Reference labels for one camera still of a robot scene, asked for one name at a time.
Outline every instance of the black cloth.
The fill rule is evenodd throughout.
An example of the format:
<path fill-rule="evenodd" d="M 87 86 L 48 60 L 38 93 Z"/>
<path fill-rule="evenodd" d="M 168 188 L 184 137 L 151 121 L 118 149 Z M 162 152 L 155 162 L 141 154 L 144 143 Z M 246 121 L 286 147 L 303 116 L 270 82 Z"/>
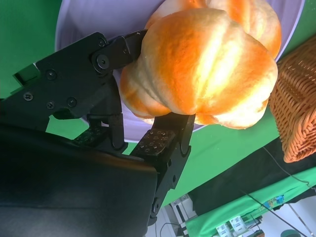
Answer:
<path fill-rule="evenodd" d="M 316 154 L 298 162 L 285 163 L 279 138 L 268 143 L 265 148 L 290 174 L 296 174 L 316 166 Z M 260 148 L 223 173 L 189 192 L 189 196 L 193 201 L 193 208 L 197 215 L 202 215 L 244 196 L 240 189 L 251 193 L 286 177 L 288 174 L 280 169 L 266 150 Z"/>

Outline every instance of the purple plate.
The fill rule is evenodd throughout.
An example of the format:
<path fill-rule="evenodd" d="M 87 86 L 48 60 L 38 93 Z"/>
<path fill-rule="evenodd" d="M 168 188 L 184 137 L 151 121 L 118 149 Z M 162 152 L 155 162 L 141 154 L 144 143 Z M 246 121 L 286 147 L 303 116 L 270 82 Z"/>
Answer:
<path fill-rule="evenodd" d="M 282 26 L 281 56 L 300 18 L 305 0 L 267 0 Z M 101 32 L 107 39 L 144 28 L 151 14 L 163 0 L 63 0 L 56 27 L 55 50 L 91 34 Z M 120 72 L 114 77 L 119 82 Z M 126 142 L 138 142 L 151 126 L 122 103 Z M 205 126 L 195 125 L 194 131 Z"/>

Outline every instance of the pumpkin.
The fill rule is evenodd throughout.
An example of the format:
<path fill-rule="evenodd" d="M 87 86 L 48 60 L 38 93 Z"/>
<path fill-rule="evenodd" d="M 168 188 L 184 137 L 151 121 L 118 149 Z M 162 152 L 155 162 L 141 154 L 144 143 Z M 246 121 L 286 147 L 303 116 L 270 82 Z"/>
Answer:
<path fill-rule="evenodd" d="M 246 33 L 260 41 L 274 58 L 277 57 L 281 46 L 281 26 L 277 14 L 265 0 L 166 0 L 150 17 L 146 29 L 169 14 L 201 7 L 226 11 Z"/>
<path fill-rule="evenodd" d="M 225 11 L 192 8 L 151 25 L 121 74 L 138 117 L 196 114 L 196 123 L 246 128 L 263 115 L 277 79 L 273 56 Z"/>

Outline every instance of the bolt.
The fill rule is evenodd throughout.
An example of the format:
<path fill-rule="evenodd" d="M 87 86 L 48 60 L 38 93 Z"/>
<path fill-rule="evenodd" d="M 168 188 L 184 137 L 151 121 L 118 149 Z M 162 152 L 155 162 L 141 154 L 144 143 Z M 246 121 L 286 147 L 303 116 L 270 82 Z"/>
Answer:
<path fill-rule="evenodd" d="M 153 203 L 153 213 L 157 214 L 159 212 L 160 209 L 160 203 L 159 203 L 159 198 L 155 198 L 155 201 Z"/>
<path fill-rule="evenodd" d="M 46 71 L 46 78 L 49 80 L 55 80 L 57 78 L 57 74 L 54 70 L 50 69 Z"/>
<path fill-rule="evenodd" d="M 49 101 L 49 102 L 46 104 L 46 107 L 47 107 L 49 110 L 54 109 L 54 107 L 55 107 L 54 101 Z"/>
<path fill-rule="evenodd" d="M 69 97 L 69 98 L 67 99 L 67 105 L 68 105 L 69 107 L 74 107 L 74 106 L 77 105 L 77 100 L 76 100 L 74 97 Z"/>
<path fill-rule="evenodd" d="M 23 95 L 23 98 L 24 98 L 26 101 L 31 101 L 31 100 L 33 100 L 33 95 L 32 95 L 30 92 L 26 92 L 26 93 Z"/>
<path fill-rule="evenodd" d="M 104 41 L 104 39 L 102 39 L 102 38 L 99 39 L 99 46 L 100 46 L 100 47 L 104 47 L 104 46 L 105 46 L 105 41 Z"/>

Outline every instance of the wicker basket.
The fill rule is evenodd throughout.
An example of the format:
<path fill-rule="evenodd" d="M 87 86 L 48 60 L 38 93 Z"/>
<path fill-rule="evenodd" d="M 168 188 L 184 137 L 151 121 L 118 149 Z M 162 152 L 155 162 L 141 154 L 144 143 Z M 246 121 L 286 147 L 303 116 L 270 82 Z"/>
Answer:
<path fill-rule="evenodd" d="M 284 151 L 284 161 L 301 160 L 316 151 L 316 37 L 278 62 L 270 96 Z"/>

